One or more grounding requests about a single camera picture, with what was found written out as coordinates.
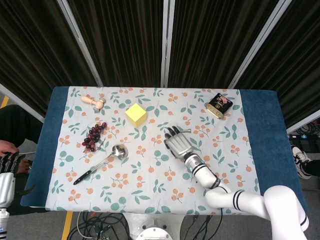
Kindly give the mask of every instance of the spoon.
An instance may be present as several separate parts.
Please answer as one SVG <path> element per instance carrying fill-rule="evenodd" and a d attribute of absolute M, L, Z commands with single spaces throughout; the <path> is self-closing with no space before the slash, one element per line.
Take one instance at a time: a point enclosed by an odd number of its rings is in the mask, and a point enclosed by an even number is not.
<path fill-rule="evenodd" d="M 128 156 L 128 149 L 124 144 L 117 144 L 112 147 L 112 152 L 109 156 L 107 156 L 105 159 L 103 159 L 101 162 L 99 162 L 97 165 L 94 166 L 93 169 L 85 172 L 83 175 L 81 175 L 77 180 L 74 181 L 73 185 L 76 185 L 80 183 L 83 179 L 88 177 L 93 171 L 95 171 L 97 168 L 99 168 L 104 162 L 110 158 L 111 156 L 115 156 L 118 159 L 123 159 Z"/>

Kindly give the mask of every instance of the floral tablecloth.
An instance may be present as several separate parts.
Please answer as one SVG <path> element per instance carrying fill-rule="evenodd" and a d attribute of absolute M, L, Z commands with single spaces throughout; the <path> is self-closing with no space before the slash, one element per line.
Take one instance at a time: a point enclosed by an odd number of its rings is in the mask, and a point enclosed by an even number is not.
<path fill-rule="evenodd" d="M 205 104 L 217 93 L 233 101 L 223 119 L 210 114 Z M 94 113 L 81 96 L 106 100 Z M 138 103 L 147 120 L 138 128 L 125 111 Z M 81 145 L 95 124 L 107 122 L 102 148 L 83 153 Z M 46 208 L 55 211 L 219 214 L 204 198 L 206 189 L 175 159 L 163 141 L 166 127 L 192 129 L 185 136 L 207 166 L 231 190 L 260 194 L 257 173 L 236 89 L 69 87 Z M 127 158 L 110 158 L 86 180 L 73 182 L 105 158 L 115 144 L 128 148 Z M 240 214 L 224 208 L 223 214 Z"/>

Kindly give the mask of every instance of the person's hand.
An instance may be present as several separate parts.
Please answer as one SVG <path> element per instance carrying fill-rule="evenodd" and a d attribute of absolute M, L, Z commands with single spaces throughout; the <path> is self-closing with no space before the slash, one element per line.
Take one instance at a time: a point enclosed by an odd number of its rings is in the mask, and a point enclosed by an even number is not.
<path fill-rule="evenodd" d="M 19 163 L 18 171 L 16 171 L 17 174 L 27 174 L 29 171 L 29 162 L 27 159 L 22 159 Z"/>
<path fill-rule="evenodd" d="M 15 153 L 18 152 L 18 148 L 8 141 L 0 140 L 0 157 L 3 157 L 5 153 Z"/>

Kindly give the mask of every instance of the spoon handle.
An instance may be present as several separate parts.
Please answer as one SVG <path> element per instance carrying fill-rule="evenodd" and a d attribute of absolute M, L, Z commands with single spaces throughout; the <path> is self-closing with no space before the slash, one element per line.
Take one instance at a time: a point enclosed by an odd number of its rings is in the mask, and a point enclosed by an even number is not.
<path fill-rule="evenodd" d="M 105 159 L 103 159 L 101 162 L 99 162 L 97 165 L 94 166 L 93 169 L 91 169 L 91 171 L 93 172 L 94 170 L 96 170 L 97 168 L 99 168 L 102 164 L 104 164 L 104 162 L 110 158 L 114 153 L 111 153 L 109 156 L 107 156 Z"/>
<path fill-rule="evenodd" d="M 73 185 L 76 185 L 80 183 L 83 179 L 88 177 L 91 173 L 93 173 L 97 168 L 99 168 L 104 162 L 110 158 L 114 153 L 111 153 L 109 156 L 107 156 L 105 159 L 103 159 L 101 162 L 99 162 L 97 165 L 94 166 L 93 169 L 86 171 L 84 174 L 82 174 L 77 180 L 74 181 Z"/>

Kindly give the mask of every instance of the wooden toy figure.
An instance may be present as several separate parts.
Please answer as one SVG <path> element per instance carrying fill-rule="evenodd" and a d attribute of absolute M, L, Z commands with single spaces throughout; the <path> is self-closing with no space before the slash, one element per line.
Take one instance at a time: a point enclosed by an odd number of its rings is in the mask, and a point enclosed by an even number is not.
<path fill-rule="evenodd" d="M 87 104 L 92 104 L 95 105 L 93 108 L 95 113 L 99 113 L 100 109 L 102 109 L 105 105 L 106 100 L 100 97 L 99 101 L 95 101 L 94 99 L 91 99 L 87 96 L 82 96 L 81 97 L 82 102 L 87 103 Z"/>

